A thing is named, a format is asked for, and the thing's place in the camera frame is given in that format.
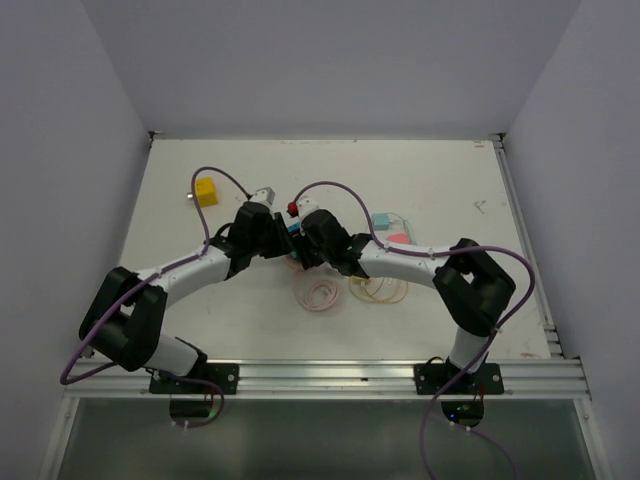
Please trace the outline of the yellow small plug adapter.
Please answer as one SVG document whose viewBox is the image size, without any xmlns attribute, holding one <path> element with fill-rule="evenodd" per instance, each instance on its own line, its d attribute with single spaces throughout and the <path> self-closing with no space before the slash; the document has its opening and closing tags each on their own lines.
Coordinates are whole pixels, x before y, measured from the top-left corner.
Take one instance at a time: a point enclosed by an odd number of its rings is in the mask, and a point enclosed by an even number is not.
<svg viewBox="0 0 640 480">
<path fill-rule="evenodd" d="M 350 278 L 350 282 L 352 285 L 360 287 L 360 288 L 365 288 L 366 286 L 368 286 L 371 283 L 371 279 L 370 278 L 363 278 L 363 277 L 359 277 L 359 276 L 352 276 Z"/>
</svg>

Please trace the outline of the light blue plug adapter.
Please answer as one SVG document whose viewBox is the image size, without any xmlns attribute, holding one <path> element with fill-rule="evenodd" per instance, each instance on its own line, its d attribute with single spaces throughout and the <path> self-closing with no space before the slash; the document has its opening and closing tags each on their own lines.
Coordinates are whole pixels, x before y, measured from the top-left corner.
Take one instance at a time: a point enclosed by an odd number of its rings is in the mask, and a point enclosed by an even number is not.
<svg viewBox="0 0 640 480">
<path fill-rule="evenodd" d="M 373 213 L 371 222 L 375 231 L 387 231 L 392 226 L 392 219 L 389 213 Z"/>
</svg>

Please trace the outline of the yellow cube socket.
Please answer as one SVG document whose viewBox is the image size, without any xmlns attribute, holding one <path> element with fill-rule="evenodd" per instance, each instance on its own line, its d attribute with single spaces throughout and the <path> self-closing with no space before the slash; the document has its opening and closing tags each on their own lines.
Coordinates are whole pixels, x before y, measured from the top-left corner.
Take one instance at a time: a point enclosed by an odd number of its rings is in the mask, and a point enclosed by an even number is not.
<svg viewBox="0 0 640 480">
<path fill-rule="evenodd" d="M 187 198 L 196 199 L 202 208 L 217 205 L 219 198 L 214 180 L 211 177 L 198 178 L 194 190 L 187 194 Z"/>
</svg>

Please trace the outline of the pink plug adapter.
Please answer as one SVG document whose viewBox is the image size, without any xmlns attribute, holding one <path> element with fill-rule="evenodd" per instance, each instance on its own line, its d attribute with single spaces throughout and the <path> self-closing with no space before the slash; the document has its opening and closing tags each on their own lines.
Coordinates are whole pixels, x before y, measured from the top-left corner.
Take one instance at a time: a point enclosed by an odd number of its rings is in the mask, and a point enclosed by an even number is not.
<svg viewBox="0 0 640 480">
<path fill-rule="evenodd" d="M 397 243 L 402 245 L 411 245 L 412 241 L 408 234 L 406 233 L 393 233 L 389 235 L 386 240 L 390 243 Z"/>
</svg>

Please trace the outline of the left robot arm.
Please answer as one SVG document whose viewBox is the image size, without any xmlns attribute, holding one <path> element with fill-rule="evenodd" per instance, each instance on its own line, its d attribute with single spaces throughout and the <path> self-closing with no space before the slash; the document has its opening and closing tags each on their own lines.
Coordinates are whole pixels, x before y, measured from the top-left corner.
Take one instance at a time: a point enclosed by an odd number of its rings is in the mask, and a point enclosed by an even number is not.
<svg viewBox="0 0 640 480">
<path fill-rule="evenodd" d="M 201 390 L 208 369 L 195 346 L 161 333 L 167 309 L 187 296 L 227 281 L 257 256 L 273 258 L 292 250 L 279 213 L 245 202 L 225 229 L 202 249 L 148 271 L 111 270 L 105 277 L 79 329 L 85 346 L 127 371 L 165 371 L 185 392 Z"/>
</svg>

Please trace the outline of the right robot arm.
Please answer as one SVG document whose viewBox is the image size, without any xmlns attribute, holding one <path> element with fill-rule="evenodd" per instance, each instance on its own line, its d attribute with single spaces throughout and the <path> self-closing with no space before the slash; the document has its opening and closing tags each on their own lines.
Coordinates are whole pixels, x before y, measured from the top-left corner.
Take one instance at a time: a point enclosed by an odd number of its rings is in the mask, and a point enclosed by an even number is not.
<svg viewBox="0 0 640 480">
<path fill-rule="evenodd" d="M 380 246 L 370 234 L 349 234 L 325 209 L 302 215 L 300 229 L 307 251 L 346 277 L 391 278 L 435 289 L 457 325 L 446 359 L 447 384 L 464 393 L 480 382 L 487 342 L 515 283 L 476 242 L 463 238 L 435 253 L 394 242 Z"/>
</svg>

